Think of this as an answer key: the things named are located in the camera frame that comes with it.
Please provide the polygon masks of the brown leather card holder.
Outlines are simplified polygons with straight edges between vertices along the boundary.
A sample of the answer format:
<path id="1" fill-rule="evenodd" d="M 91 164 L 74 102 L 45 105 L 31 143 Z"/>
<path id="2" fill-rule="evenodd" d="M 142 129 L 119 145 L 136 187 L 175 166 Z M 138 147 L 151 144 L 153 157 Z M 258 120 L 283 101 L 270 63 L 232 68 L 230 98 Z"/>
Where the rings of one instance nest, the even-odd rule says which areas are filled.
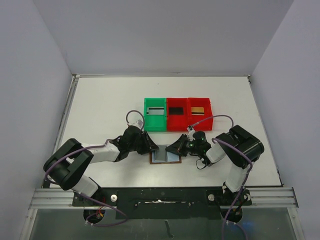
<path id="1" fill-rule="evenodd" d="M 166 147 L 166 145 L 159 145 L 158 150 L 149 153 L 149 163 L 151 165 L 180 164 L 182 162 L 179 155 L 166 151 Z"/>

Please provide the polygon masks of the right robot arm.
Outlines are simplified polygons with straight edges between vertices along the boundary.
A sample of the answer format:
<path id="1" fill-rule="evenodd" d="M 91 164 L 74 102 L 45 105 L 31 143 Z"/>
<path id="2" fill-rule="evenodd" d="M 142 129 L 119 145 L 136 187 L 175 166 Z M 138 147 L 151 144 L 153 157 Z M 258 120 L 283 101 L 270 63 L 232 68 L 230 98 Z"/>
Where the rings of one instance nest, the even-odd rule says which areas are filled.
<path id="1" fill-rule="evenodd" d="M 241 198 L 240 191 L 248 180 L 250 171 L 264 153 L 263 143 L 239 125 L 228 132 L 207 140 L 206 133 L 191 129 L 178 140 L 168 145 L 165 150 L 180 157 L 187 155 L 198 157 L 205 167 L 210 167 L 228 157 L 232 164 L 222 192 L 223 200 L 230 205 Z"/>

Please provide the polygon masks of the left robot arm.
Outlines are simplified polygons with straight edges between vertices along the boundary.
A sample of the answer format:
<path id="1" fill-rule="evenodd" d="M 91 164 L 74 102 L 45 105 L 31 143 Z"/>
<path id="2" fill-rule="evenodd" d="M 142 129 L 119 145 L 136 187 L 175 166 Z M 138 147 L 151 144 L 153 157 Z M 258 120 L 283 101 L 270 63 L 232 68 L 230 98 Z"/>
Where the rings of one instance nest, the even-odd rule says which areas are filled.
<path id="1" fill-rule="evenodd" d="M 64 191 L 72 190 L 84 195 L 88 204 L 100 203 L 100 186 L 85 171 L 91 163 L 116 163 L 136 152 L 146 155 L 159 147 L 146 131 L 130 125 L 124 133 L 103 144 L 82 144 L 75 138 L 68 139 L 44 164 L 44 178 L 51 184 L 60 186 Z"/>

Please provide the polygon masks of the black card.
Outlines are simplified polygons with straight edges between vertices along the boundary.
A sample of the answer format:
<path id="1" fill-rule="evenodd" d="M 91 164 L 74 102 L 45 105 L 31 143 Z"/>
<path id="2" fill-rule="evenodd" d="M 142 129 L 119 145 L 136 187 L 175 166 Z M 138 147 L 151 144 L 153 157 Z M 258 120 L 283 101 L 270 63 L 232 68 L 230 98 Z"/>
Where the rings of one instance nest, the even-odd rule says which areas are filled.
<path id="1" fill-rule="evenodd" d="M 184 115 L 183 107 L 169 107 L 168 108 L 169 115 Z"/>

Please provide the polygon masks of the gold card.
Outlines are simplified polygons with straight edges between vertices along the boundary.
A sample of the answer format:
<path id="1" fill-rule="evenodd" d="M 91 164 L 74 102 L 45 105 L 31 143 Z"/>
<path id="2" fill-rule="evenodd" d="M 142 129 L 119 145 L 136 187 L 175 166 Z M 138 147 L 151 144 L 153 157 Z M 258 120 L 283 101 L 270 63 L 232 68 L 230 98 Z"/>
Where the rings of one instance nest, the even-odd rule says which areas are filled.
<path id="1" fill-rule="evenodd" d="M 194 116 L 204 116 L 205 109 L 202 106 L 200 106 L 200 107 L 193 106 L 193 107 L 191 107 L 191 114 Z"/>

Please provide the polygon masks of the red bin right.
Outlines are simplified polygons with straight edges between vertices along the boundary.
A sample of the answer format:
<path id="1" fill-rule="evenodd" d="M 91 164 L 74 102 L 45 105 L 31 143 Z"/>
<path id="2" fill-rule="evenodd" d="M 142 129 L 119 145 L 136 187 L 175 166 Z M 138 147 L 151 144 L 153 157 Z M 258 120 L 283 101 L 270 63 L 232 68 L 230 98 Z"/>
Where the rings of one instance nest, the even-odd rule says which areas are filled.
<path id="1" fill-rule="evenodd" d="M 204 107 L 204 115 L 192 115 L 191 107 Z M 211 100 L 207 97 L 189 97 L 187 103 L 188 110 L 188 125 L 195 125 L 193 128 L 196 131 L 210 132 L 213 129 L 213 118 L 207 119 L 213 116 Z"/>

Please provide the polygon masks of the red bin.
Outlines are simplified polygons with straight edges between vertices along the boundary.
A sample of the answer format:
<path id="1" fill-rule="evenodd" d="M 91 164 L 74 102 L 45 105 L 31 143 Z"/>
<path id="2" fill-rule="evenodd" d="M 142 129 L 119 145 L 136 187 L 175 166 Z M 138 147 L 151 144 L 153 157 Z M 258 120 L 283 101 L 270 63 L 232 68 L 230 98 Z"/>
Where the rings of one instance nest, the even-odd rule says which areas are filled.
<path id="1" fill-rule="evenodd" d="M 204 115 L 192 115 L 191 107 L 204 107 Z M 213 116 L 211 100 L 207 97 L 189 97 L 187 103 L 188 110 L 188 125 L 195 125 L 193 128 L 196 131 L 210 132 L 213 129 L 213 118 L 207 119 Z"/>
<path id="2" fill-rule="evenodd" d="M 168 132 L 186 132 L 188 127 L 188 99 L 167 98 L 167 123 Z M 169 115 L 169 107 L 183 107 L 184 115 Z"/>

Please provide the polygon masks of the green bin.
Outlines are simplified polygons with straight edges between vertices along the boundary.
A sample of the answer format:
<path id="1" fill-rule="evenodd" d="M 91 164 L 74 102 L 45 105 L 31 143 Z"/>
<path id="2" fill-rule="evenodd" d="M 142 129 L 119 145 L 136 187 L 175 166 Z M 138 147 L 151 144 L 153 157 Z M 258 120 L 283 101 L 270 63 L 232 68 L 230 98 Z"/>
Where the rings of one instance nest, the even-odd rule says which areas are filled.
<path id="1" fill-rule="evenodd" d="M 148 107 L 164 107 L 164 115 L 147 115 Z M 167 99 L 145 98 L 144 99 L 144 129 L 147 132 L 167 131 Z"/>

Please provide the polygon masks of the red bin middle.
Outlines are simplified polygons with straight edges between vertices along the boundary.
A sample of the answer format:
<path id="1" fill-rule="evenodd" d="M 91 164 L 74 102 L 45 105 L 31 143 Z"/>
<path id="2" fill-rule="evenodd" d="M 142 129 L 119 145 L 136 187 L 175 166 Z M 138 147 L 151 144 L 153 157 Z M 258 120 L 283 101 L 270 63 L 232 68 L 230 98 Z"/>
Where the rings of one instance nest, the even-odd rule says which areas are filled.
<path id="1" fill-rule="evenodd" d="M 188 99 L 167 98 L 167 123 L 168 132 L 186 132 L 188 127 Z M 184 115 L 169 115 L 169 107 L 183 107 Z"/>

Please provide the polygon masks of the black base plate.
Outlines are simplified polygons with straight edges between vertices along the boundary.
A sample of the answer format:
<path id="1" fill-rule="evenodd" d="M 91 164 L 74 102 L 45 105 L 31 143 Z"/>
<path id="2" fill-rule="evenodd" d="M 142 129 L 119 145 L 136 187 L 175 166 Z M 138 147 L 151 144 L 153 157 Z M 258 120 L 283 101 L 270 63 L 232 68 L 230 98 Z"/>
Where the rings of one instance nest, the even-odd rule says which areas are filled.
<path id="1" fill-rule="evenodd" d="M 184 220 L 226 217 L 239 221 L 242 207 L 252 205 L 250 192 L 231 192 L 227 187 L 102 187 L 89 199 L 74 194 L 72 206 L 84 207 L 83 217 L 98 223 L 105 204 L 117 209 L 116 220 Z"/>

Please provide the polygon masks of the aluminium left rail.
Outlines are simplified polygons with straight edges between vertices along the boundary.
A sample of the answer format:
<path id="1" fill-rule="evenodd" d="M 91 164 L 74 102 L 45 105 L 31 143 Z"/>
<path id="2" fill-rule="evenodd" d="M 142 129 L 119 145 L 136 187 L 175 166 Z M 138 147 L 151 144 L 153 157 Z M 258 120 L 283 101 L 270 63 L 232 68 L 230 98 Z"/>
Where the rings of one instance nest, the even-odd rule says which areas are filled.
<path id="1" fill-rule="evenodd" d="M 55 144 L 54 144 L 54 148 L 53 148 L 53 154 L 57 151 L 58 147 L 60 146 L 61 142 L 62 142 L 62 138 L 64 135 L 64 131 L 65 131 L 65 127 L 68 121 L 68 117 L 69 117 L 69 113 L 72 107 L 72 103 L 73 103 L 73 99 L 76 93 L 76 89 L 78 86 L 78 82 L 79 82 L 79 78 L 80 76 L 78 74 L 73 74 L 72 75 L 72 80 L 71 80 L 71 84 L 70 84 L 70 88 L 68 91 L 68 95 L 67 95 L 67 99 L 66 99 L 66 103 L 64 106 L 64 110 L 62 113 L 62 118 L 59 124 L 59 128 L 58 128 L 58 133 L 57 133 L 57 137 L 55 140 Z"/>

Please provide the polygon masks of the aluminium rail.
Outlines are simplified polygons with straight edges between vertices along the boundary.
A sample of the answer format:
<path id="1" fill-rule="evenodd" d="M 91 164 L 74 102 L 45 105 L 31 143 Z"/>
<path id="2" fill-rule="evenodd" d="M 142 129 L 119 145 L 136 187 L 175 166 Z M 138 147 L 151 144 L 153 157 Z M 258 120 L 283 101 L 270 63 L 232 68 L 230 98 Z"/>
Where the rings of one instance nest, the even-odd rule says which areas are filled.
<path id="1" fill-rule="evenodd" d="M 64 110 L 62 113 L 62 118 L 59 124 L 59 128 L 58 128 L 58 133 L 57 133 L 57 137 L 55 140 L 55 144 L 54 144 L 54 148 L 53 148 L 53 154 L 57 151 L 58 147 L 60 146 L 61 142 L 62 142 L 62 138 L 64 135 L 64 131 L 65 131 L 65 127 L 68 121 L 68 117 L 69 117 L 69 113 L 72 107 L 72 103 L 73 103 L 73 99 L 76 93 L 76 89 L 78 86 L 78 82 L 79 82 L 79 78 L 80 76 L 78 74 L 73 74 L 72 75 L 72 80 L 71 80 L 71 84 L 70 84 L 70 88 L 68 91 L 68 95 L 67 95 L 67 99 L 66 99 L 66 103 L 64 106 Z"/>
<path id="2" fill-rule="evenodd" d="M 37 188 L 30 209 L 68 209 L 72 207 L 74 192 L 60 188 Z"/>

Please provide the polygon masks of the aluminium front rail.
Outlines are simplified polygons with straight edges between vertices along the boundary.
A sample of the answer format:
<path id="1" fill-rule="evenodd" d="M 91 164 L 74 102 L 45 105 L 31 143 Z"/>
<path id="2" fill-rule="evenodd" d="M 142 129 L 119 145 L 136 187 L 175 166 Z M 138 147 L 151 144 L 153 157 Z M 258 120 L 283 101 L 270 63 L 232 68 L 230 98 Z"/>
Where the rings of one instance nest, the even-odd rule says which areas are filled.
<path id="1" fill-rule="evenodd" d="M 60 188 L 37 188 L 30 209 L 68 209 L 72 207 L 74 192 Z"/>

